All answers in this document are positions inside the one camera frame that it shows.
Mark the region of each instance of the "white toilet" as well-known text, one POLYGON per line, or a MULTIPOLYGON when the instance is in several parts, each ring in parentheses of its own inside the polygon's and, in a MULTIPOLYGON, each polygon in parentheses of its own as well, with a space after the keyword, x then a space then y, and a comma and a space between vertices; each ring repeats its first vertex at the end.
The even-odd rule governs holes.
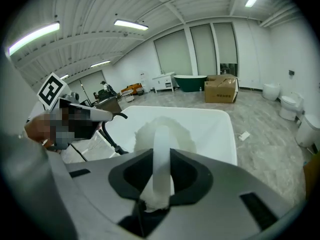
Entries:
POLYGON ((270 101, 275 101, 280 94, 279 83, 265 83, 262 89, 262 96, 270 101))
POLYGON ((280 117, 294 121, 298 112, 301 112, 304 105, 304 98, 296 93, 292 92, 291 96, 281 97, 281 110, 280 117))

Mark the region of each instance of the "orange object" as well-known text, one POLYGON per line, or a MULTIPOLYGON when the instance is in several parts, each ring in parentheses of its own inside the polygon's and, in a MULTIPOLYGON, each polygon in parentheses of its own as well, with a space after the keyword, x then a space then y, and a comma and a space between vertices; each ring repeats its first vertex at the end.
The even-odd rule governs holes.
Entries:
POLYGON ((125 91, 129 91, 129 90, 133 90, 132 94, 137 94, 137 89, 138 88, 142 88, 141 83, 135 83, 135 84, 131 84, 129 86, 127 86, 125 89, 121 90, 121 92, 125 92, 125 91))

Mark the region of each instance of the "white cabinet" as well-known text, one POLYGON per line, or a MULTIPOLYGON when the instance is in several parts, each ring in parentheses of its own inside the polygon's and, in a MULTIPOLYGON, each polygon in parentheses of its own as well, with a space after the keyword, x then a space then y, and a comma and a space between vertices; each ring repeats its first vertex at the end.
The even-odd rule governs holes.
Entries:
POLYGON ((152 79, 155 92, 158 90, 172 90, 174 92, 177 86, 176 80, 174 78, 175 72, 161 74, 152 79))

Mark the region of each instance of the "tiled floor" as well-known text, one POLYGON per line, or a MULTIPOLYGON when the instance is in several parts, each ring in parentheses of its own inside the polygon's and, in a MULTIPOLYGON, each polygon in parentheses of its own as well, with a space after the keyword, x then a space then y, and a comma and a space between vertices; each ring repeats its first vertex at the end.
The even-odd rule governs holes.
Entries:
MULTIPOLYGON (((270 186, 292 206, 304 200, 303 165, 311 159, 311 154, 295 141, 298 126, 293 121, 279 117, 280 103, 264 99, 261 92, 241 90, 233 104, 205 103, 203 92, 188 93, 181 90, 173 93, 150 92, 135 96, 130 103, 122 99, 119 104, 123 110, 135 105, 226 111, 235 134, 250 133, 244 142, 235 136, 238 166, 270 186)), ((88 150, 84 154, 88 160, 102 159, 112 154, 107 144, 95 136, 75 146, 81 152, 88 150)), ((62 152, 63 160, 66 163, 82 162, 82 158, 70 149, 62 152)))

